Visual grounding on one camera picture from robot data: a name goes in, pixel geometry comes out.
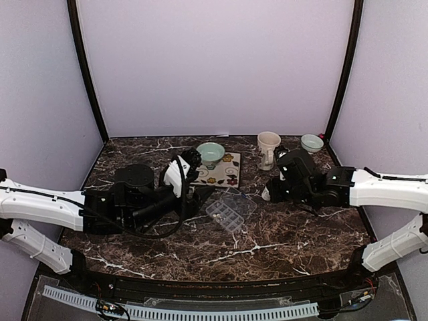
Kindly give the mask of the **small white pill bottle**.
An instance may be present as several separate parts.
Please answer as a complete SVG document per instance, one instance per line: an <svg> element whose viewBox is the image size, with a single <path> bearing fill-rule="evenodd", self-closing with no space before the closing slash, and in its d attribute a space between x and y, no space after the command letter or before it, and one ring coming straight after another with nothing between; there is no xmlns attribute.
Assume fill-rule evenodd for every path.
<svg viewBox="0 0 428 321"><path fill-rule="evenodd" d="M264 187L264 190L261 193L261 197L264 201L271 201L270 191L267 187Z"/></svg>

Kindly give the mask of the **clear plastic pill organizer box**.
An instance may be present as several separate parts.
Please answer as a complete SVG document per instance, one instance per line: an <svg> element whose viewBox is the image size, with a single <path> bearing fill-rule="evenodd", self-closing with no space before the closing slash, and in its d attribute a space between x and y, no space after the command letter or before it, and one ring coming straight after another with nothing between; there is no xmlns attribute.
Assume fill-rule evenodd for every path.
<svg viewBox="0 0 428 321"><path fill-rule="evenodd" d="M257 204L235 188L225 190L220 198L208 205L205 212L212 220L230 233L239 233L245 226Z"/></svg>

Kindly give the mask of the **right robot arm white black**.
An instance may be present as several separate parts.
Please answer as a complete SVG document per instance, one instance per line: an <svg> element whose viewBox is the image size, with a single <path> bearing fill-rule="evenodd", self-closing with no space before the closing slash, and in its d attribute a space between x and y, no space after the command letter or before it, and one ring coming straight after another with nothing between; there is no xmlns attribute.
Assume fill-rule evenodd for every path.
<svg viewBox="0 0 428 321"><path fill-rule="evenodd" d="M348 270L341 276L347 290L357 289L367 274L427 247L427 175L381 174L367 167L333 167L321 173L306 150L282 146L271 156L280 173L267 182L266 201L293 201L313 210L379 206L418 211L402 228L354 250Z"/></svg>

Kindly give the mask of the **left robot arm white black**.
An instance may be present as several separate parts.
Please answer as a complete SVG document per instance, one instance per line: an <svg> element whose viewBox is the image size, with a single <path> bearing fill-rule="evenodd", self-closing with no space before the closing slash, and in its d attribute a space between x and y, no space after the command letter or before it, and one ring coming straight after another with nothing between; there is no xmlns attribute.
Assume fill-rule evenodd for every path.
<svg viewBox="0 0 428 321"><path fill-rule="evenodd" d="M174 212L178 221L170 231L158 235L162 239L196 215L214 192L214 187L202 187L191 193L189 185L197 176L196 168L180 158L169 163L157 185L154 171L136 164L116 170L114 184L107 191L53 191L16 183L2 169L1 240L20 247L53 272L68 274L71 284L87 292L94 287L94 276L85 270L85 256L60 246L30 223L49 223L92 235L125 232L152 239L148 229Z"/></svg>

